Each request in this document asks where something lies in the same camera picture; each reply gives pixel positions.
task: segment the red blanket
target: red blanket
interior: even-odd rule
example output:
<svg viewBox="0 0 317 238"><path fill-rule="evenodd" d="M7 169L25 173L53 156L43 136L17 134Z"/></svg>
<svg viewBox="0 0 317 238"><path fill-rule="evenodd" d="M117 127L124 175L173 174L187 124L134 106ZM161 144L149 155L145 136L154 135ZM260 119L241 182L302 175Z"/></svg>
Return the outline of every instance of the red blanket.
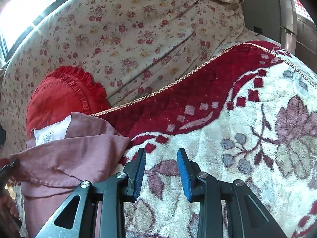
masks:
<svg viewBox="0 0 317 238"><path fill-rule="evenodd" d="M279 47L253 43L262 47L237 45L155 94L98 114L132 139L122 165L138 147L148 153L140 199L126 209L129 237L196 236L199 205L186 202L175 161L181 147L217 179L244 180L288 236L310 230L316 77Z"/></svg>

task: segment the black clamp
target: black clamp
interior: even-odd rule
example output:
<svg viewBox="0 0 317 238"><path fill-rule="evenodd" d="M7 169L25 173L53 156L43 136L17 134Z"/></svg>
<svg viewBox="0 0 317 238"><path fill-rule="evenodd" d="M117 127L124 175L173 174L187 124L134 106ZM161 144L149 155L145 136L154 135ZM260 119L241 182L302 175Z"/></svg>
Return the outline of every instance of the black clamp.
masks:
<svg viewBox="0 0 317 238"><path fill-rule="evenodd" d="M222 238L221 200L226 201L229 238L286 238L261 201L242 180L219 181L177 152L183 191L189 202L200 202L197 238Z"/></svg>
<svg viewBox="0 0 317 238"><path fill-rule="evenodd" d="M123 202L135 202L140 195L146 153L139 149L134 161L106 181L81 182L46 222L36 238L94 237L98 201L102 201L100 238L125 238Z"/></svg>

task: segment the floral dress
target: floral dress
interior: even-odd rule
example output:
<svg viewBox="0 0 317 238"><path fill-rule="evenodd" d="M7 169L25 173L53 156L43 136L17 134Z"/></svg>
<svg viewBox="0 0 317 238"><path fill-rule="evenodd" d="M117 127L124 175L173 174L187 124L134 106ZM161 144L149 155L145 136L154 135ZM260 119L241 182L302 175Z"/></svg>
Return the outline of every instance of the floral dress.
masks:
<svg viewBox="0 0 317 238"><path fill-rule="evenodd" d="M69 0L29 34L8 65L0 104L7 132L3 154L24 149L31 94L61 65L90 72L116 106L157 91L221 50L252 39L240 4Z"/></svg>

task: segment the window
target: window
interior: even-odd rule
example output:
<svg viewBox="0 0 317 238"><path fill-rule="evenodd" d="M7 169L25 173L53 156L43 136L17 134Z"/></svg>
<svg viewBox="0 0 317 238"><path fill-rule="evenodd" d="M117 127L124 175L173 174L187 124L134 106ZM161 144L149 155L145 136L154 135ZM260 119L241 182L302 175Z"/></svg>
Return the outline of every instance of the window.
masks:
<svg viewBox="0 0 317 238"><path fill-rule="evenodd" d="M23 31L56 0L11 0L0 15L0 29L10 50Z"/></svg>
<svg viewBox="0 0 317 238"><path fill-rule="evenodd" d="M313 19L310 17L310 15L306 11L305 7L301 4L301 2L299 0L294 0L294 2L296 13L313 22Z"/></svg>
<svg viewBox="0 0 317 238"><path fill-rule="evenodd" d="M23 39L67 0L11 0L0 14L0 44L8 61Z"/></svg>

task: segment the metal rivet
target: metal rivet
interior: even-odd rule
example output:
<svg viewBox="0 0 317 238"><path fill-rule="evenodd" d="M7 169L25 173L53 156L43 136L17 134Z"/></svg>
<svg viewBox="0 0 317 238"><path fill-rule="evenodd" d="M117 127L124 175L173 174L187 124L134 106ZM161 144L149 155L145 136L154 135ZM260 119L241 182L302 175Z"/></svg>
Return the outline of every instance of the metal rivet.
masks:
<svg viewBox="0 0 317 238"><path fill-rule="evenodd" d="M119 178L119 179L122 179L122 178L124 178L126 176L126 173L125 172L119 172L119 173L117 173L117 178Z"/></svg>
<svg viewBox="0 0 317 238"><path fill-rule="evenodd" d="M88 181L83 181L81 184L80 184L80 187L82 188L87 188L89 186L89 182Z"/></svg>
<svg viewBox="0 0 317 238"><path fill-rule="evenodd" d="M198 176L199 176L200 178L206 178L206 177L208 176L208 174L207 174L206 172L199 172L199 173L198 173Z"/></svg>
<svg viewBox="0 0 317 238"><path fill-rule="evenodd" d="M240 180L240 179L237 179L237 180L235 180L235 185L237 185L237 186L243 186L243 185L244 185L244 182L243 182L242 180Z"/></svg>

